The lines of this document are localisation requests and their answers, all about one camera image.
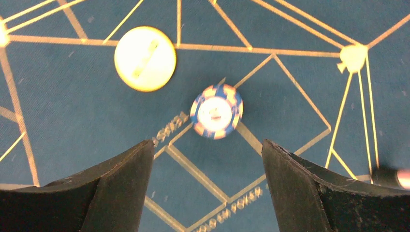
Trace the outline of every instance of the poker table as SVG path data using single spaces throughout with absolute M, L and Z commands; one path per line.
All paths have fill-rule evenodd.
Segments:
M 378 165 L 410 167 L 407 0 L 19 0 L 2 1 L 0 16 L 3 189 L 44 186 L 153 139 L 140 231 L 278 231 L 264 139 L 358 181 Z M 152 92 L 114 65 L 139 26 L 176 49 L 172 78 Z M 244 111 L 212 140 L 192 129 L 190 108 L 218 83 Z

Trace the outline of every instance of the poker chip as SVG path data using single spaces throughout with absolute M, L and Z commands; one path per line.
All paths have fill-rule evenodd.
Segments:
M 192 104 L 190 117 L 195 131 L 203 137 L 226 137 L 242 119 L 243 101 L 236 89 L 229 85 L 206 88 Z
M 176 67 L 176 51 L 162 31 L 137 27 L 119 40 L 114 63 L 125 84 L 150 92 L 163 87 L 171 79 Z

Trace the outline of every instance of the blue and white poker chip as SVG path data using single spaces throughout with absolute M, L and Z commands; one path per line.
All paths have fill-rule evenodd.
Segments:
M 226 137 L 242 119 L 243 101 L 236 89 L 229 85 L 206 88 L 192 104 L 190 117 L 195 131 L 203 137 Z

